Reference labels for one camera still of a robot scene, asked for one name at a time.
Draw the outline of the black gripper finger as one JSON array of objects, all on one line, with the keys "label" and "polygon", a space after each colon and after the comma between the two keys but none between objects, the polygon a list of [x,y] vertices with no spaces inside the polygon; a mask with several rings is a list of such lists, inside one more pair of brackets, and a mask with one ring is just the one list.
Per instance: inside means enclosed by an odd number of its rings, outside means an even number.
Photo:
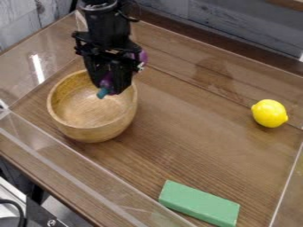
[{"label": "black gripper finger", "polygon": [[84,65],[88,70],[90,79],[98,88],[110,88],[110,62],[96,56],[84,57]]},{"label": "black gripper finger", "polygon": [[131,86],[132,80],[132,63],[127,59],[115,60],[110,64],[112,71],[114,92],[122,92]]}]

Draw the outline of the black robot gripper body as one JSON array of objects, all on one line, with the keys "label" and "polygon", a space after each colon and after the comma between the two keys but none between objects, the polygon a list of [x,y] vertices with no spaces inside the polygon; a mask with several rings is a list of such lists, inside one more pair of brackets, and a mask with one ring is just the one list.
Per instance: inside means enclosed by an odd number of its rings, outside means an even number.
[{"label": "black robot gripper body", "polygon": [[87,31],[75,31],[76,53],[96,56],[110,63],[122,60],[127,53],[135,58],[142,47],[131,40],[131,23],[140,20],[131,16],[132,1],[80,1],[79,9],[84,14]]}]

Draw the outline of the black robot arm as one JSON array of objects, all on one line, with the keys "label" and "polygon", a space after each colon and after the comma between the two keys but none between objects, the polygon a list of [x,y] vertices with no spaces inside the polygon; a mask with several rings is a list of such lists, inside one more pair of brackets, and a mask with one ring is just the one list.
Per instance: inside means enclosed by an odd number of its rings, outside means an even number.
[{"label": "black robot arm", "polygon": [[75,51],[100,99],[122,94],[147,64],[147,53],[131,40],[131,23],[140,21],[131,16],[132,1],[80,0],[88,30],[72,34]]}]

